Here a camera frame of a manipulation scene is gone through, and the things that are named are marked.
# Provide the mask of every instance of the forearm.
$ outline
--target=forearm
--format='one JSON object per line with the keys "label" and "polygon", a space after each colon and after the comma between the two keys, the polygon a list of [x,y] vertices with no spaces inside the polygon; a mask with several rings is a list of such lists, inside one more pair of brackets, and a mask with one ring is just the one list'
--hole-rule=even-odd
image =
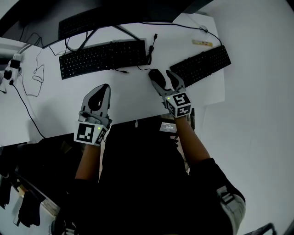
{"label": "forearm", "polygon": [[191,128],[186,117],[175,118],[175,124],[185,158],[190,167],[202,160],[210,158],[209,153]]}
{"label": "forearm", "polygon": [[76,179],[91,180],[99,175],[100,147],[86,145],[84,154],[75,175]]}

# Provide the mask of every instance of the small box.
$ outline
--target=small box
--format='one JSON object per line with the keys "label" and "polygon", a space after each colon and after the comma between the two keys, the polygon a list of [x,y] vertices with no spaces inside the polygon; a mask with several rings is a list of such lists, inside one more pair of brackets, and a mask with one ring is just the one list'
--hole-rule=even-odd
{"label": "small box", "polygon": [[169,112],[176,118],[191,113],[191,102],[185,92],[165,97],[165,105]]}
{"label": "small box", "polygon": [[100,146],[104,135],[108,131],[105,126],[77,121],[74,132],[74,141]]}

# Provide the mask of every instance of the desk surface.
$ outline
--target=desk surface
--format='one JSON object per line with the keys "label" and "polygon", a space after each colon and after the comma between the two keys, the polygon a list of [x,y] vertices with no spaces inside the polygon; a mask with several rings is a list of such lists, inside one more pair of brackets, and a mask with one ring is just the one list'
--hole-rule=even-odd
{"label": "desk surface", "polygon": [[[174,22],[191,27],[204,25],[211,33],[218,35],[213,18],[208,16],[181,14]],[[146,51],[149,45],[152,45],[154,35],[158,34],[152,53],[152,64],[142,66],[142,68],[158,68],[163,75],[171,65],[210,49],[207,46],[193,45],[192,39],[210,41],[215,46],[219,44],[216,38],[200,30],[178,26],[136,23],[123,27],[137,37],[145,39]],[[78,48],[84,39],[85,34],[72,37],[69,46]],[[131,37],[113,27],[102,28],[90,38],[87,46],[120,39],[131,39]],[[51,48],[55,53],[64,50],[64,41]],[[32,80],[33,71],[36,68],[36,56],[39,52],[39,47],[30,47],[24,52],[24,59],[21,63],[24,85],[27,93],[30,94],[36,94],[40,87],[40,83]],[[49,48],[41,51],[38,66],[41,64],[45,65],[44,83],[38,97],[25,95],[21,77],[17,80],[16,87],[45,137],[74,132],[75,121],[78,120],[84,96],[94,87],[104,83],[111,87],[111,103],[108,113],[114,124],[167,113],[161,103],[161,97],[150,82],[148,71],[141,71],[137,67],[127,67],[124,70],[130,72],[129,74],[110,70],[61,80],[58,56],[54,56]],[[41,74],[42,69],[36,73],[36,75]],[[40,140],[41,137],[16,91],[8,85],[6,80],[4,82],[7,94],[0,94],[0,145]],[[169,80],[167,80],[167,86],[171,87]],[[194,107],[224,101],[223,70],[189,86],[187,92]]]}

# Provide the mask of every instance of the person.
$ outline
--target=person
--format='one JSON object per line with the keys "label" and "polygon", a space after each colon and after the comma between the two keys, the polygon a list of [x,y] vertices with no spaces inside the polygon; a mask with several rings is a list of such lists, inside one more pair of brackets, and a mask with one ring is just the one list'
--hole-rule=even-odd
{"label": "person", "polygon": [[181,146],[134,122],[112,125],[99,177],[100,147],[87,145],[80,161],[68,216],[82,234],[236,234],[244,196],[192,130],[175,118]]}

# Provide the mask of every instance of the computer mouse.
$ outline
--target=computer mouse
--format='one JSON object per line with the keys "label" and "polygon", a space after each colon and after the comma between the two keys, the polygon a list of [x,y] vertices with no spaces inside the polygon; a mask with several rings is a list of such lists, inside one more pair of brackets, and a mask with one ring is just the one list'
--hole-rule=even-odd
{"label": "computer mouse", "polygon": [[156,82],[162,88],[165,88],[165,78],[158,69],[152,69],[148,75],[152,81]]}

